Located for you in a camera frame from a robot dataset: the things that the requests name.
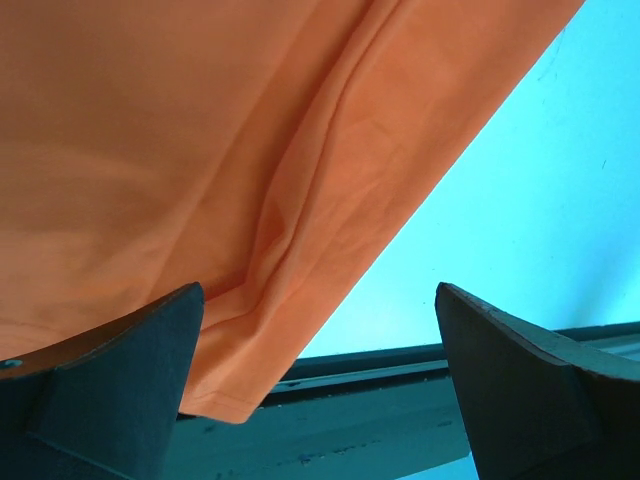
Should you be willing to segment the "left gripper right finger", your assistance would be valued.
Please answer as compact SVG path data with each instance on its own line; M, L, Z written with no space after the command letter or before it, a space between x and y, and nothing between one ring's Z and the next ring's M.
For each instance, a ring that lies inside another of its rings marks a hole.
M437 321L482 479L636 479L639 363L448 283Z

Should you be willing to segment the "orange t shirt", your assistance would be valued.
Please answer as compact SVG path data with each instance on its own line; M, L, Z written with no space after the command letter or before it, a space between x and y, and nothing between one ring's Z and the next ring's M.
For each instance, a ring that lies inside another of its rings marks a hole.
M248 419L577 1L5 1L1 354L197 282Z

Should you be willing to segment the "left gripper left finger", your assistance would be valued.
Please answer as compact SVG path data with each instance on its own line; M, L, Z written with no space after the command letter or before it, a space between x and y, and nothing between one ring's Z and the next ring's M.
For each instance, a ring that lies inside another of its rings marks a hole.
M160 478L203 313L191 283L2 360L2 478Z

